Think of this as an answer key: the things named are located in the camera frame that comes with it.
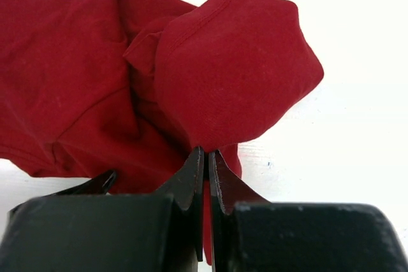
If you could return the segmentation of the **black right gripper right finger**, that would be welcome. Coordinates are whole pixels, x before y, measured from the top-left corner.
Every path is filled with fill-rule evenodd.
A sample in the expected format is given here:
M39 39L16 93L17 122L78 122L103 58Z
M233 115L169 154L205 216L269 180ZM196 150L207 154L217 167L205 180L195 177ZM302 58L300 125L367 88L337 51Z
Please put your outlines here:
M273 203L208 156L214 271L394 271L407 257L375 206Z

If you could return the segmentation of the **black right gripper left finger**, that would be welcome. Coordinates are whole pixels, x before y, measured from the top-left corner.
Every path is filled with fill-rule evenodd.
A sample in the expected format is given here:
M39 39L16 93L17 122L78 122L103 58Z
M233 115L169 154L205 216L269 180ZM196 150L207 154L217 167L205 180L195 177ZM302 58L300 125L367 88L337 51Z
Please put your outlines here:
M203 259L205 154L150 194L108 195L110 170L12 209L2 271L196 271Z

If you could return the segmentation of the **dark red t shirt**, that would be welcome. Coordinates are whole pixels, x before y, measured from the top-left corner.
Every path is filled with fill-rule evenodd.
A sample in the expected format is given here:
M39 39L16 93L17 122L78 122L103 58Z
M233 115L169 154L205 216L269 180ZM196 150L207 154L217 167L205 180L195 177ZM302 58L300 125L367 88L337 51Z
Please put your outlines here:
M1 157L149 193L194 147L275 125L323 79L288 0L1 0Z

